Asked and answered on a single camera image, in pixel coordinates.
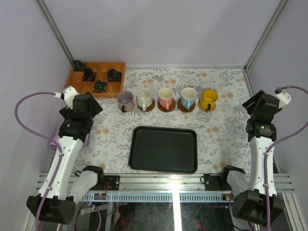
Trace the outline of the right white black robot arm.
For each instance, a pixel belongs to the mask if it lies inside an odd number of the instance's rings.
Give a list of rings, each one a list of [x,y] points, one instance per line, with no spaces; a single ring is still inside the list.
[[[283,200],[277,197],[273,177],[274,143],[277,139],[274,116],[288,105],[291,95],[277,90],[275,95],[260,90],[242,106],[249,114],[246,133],[251,151],[250,178],[241,168],[227,165],[219,178],[220,186],[232,190],[232,215],[248,223],[266,228],[284,210]]]

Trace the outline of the yellow mug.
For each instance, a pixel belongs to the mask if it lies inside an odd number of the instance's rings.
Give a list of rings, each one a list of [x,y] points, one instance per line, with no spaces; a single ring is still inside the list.
[[[209,111],[215,107],[217,99],[218,94],[216,91],[212,89],[206,89],[201,95],[200,106],[203,109]]]

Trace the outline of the cream white mug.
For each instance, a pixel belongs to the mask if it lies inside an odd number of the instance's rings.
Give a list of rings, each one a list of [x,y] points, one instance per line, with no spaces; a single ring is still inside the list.
[[[142,89],[137,92],[136,103],[137,106],[141,108],[142,111],[146,111],[148,107],[152,105],[153,97],[149,90]]]

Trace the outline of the blue mug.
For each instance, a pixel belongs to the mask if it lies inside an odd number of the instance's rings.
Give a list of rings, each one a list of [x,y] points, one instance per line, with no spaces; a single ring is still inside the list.
[[[187,110],[195,103],[196,91],[193,88],[184,88],[181,92],[181,104]]]

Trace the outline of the purple mug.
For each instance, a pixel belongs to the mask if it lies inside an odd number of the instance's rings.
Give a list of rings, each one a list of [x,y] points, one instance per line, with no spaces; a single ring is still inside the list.
[[[133,94],[127,90],[120,92],[117,96],[117,103],[118,106],[124,105],[126,110],[130,110],[135,104]]]

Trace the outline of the pink mug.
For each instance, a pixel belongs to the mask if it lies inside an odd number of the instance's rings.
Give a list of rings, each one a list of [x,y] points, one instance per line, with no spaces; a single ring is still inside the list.
[[[170,88],[162,88],[158,92],[160,105],[168,110],[173,102],[173,91]]]

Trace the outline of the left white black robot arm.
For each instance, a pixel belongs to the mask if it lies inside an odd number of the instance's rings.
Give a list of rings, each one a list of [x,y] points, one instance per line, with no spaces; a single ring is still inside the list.
[[[47,221],[67,225],[73,220],[77,203],[91,188],[105,186],[102,167],[86,166],[71,187],[68,186],[74,162],[102,107],[90,92],[77,94],[72,106],[59,112],[64,121],[59,128],[57,151],[50,172],[36,196],[29,196],[26,206],[35,216],[35,228]]]

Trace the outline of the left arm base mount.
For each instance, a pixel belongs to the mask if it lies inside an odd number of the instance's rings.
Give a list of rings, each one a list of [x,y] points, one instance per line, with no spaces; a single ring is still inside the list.
[[[74,175],[77,177],[81,176],[83,171],[94,172],[98,179],[97,183],[90,188],[90,191],[118,191],[120,184],[120,176],[117,175],[108,175],[105,176],[102,167],[97,166],[86,166],[82,171],[77,170],[74,172]]]

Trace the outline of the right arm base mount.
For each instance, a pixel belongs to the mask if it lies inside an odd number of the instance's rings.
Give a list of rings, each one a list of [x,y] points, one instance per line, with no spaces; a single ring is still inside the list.
[[[227,183],[228,171],[222,169],[220,173],[204,174],[200,182],[204,184],[206,191],[230,191],[231,186]]]

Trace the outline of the woven rattan coaster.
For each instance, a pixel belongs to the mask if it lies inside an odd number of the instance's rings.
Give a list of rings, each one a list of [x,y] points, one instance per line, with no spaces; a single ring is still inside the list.
[[[201,99],[199,99],[199,101],[198,101],[198,108],[199,108],[201,111],[203,111],[203,112],[212,112],[212,111],[215,110],[216,104],[215,104],[213,107],[211,107],[211,109],[204,109],[204,108],[201,106],[201,104],[200,104],[200,100],[201,100]]]
[[[126,110],[125,106],[119,106],[119,110],[123,113],[128,113],[128,112],[132,112],[135,109],[135,104],[133,105],[133,107],[130,110]]]

